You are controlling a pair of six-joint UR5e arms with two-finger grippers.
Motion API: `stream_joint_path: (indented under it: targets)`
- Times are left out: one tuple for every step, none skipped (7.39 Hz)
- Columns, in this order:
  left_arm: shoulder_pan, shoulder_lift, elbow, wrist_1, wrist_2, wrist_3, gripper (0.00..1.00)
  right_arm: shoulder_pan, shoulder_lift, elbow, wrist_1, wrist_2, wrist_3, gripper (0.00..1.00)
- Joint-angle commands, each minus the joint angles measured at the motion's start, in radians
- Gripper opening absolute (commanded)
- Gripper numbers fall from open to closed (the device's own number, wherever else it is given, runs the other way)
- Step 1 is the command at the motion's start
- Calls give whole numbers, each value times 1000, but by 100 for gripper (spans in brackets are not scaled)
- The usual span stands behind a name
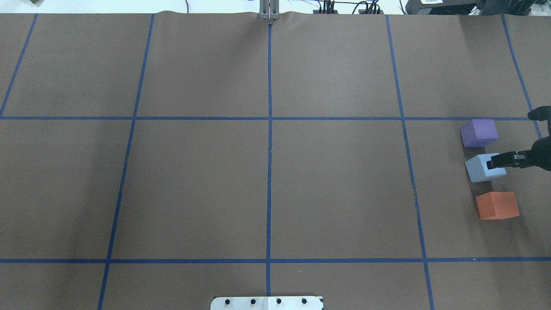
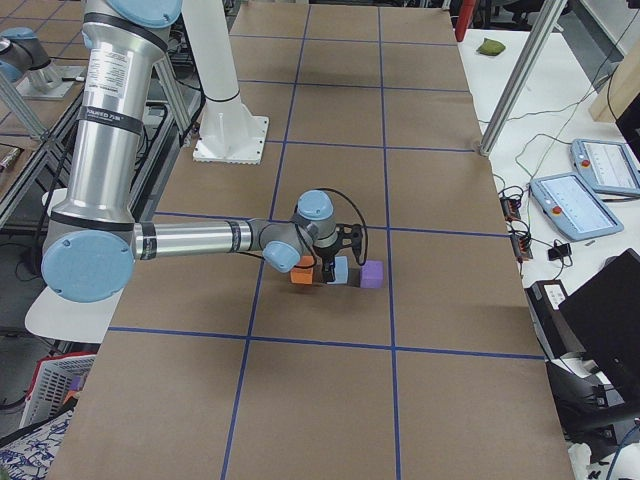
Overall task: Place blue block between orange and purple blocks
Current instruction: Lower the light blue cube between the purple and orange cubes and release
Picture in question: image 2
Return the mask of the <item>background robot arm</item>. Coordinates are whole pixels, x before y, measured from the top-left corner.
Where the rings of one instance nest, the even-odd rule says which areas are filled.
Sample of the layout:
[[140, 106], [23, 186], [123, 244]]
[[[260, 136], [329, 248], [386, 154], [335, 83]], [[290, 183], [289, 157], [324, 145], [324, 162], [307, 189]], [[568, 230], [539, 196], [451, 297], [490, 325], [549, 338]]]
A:
[[83, 66], [58, 65], [28, 27], [1, 32], [1, 73], [24, 98], [33, 100], [61, 100], [85, 79]]

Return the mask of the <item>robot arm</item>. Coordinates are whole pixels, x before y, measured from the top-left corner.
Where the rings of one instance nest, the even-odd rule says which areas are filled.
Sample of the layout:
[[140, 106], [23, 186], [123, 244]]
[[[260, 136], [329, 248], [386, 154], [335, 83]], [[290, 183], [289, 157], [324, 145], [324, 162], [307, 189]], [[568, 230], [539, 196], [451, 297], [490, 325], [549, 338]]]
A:
[[205, 99], [195, 157], [258, 163], [268, 121], [243, 104], [224, 9], [218, 1], [90, 1], [83, 33], [90, 58], [67, 193], [50, 214], [42, 276], [64, 299], [107, 299], [129, 282], [134, 264], [163, 256], [257, 252], [286, 273], [305, 254], [334, 277], [343, 227], [322, 190], [303, 193], [285, 223], [252, 219], [183, 225], [136, 222], [130, 188], [151, 73], [167, 56], [182, 20]]

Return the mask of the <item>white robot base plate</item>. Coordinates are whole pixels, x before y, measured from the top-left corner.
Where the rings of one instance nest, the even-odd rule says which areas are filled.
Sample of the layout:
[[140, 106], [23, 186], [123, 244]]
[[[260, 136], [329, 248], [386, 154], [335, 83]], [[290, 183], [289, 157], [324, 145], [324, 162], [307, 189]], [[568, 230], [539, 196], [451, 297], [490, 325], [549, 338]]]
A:
[[231, 120], [223, 114], [203, 119], [193, 159], [201, 163], [260, 164], [269, 118], [250, 115]]

